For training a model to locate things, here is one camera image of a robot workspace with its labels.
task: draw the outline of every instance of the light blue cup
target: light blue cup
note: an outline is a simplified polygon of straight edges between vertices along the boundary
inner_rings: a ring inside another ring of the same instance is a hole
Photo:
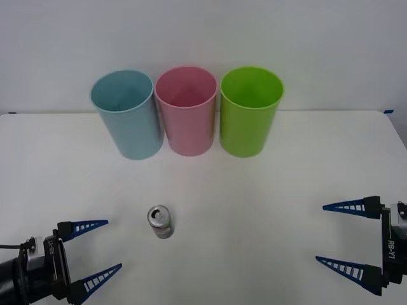
[[[121,154],[142,160],[157,153],[163,130],[153,99],[153,82],[140,71],[118,71],[104,76],[90,97]]]

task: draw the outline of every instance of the white wall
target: white wall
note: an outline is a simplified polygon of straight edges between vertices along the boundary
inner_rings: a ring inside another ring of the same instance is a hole
[[[93,83],[118,69],[156,79],[197,64],[220,78],[253,64],[284,80],[281,109],[403,119],[406,12],[406,0],[1,0],[0,112],[93,111]]]

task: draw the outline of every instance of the pink cup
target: pink cup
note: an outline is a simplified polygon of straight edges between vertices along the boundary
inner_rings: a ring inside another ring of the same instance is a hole
[[[158,78],[155,97],[176,153],[198,156],[212,146],[216,92],[215,77],[199,67],[176,67]]]

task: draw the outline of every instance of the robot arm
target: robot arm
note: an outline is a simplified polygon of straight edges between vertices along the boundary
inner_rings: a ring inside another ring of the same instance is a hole
[[[382,219],[382,268],[317,256],[321,264],[359,284],[375,295],[389,283],[400,284],[407,275],[407,206],[399,201],[386,208],[379,196],[323,206],[325,211]]]
[[[18,248],[17,258],[0,264],[0,305],[28,305],[53,295],[81,305],[120,268],[115,265],[100,273],[71,283],[63,242],[108,224],[107,220],[60,222],[58,229],[43,241],[31,238]]]

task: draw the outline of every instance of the green cup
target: green cup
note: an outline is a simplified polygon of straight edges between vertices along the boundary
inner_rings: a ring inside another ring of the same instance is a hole
[[[262,67],[240,67],[221,83],[221,145],[238,157],[261,152],[280,99],[282,81]]]

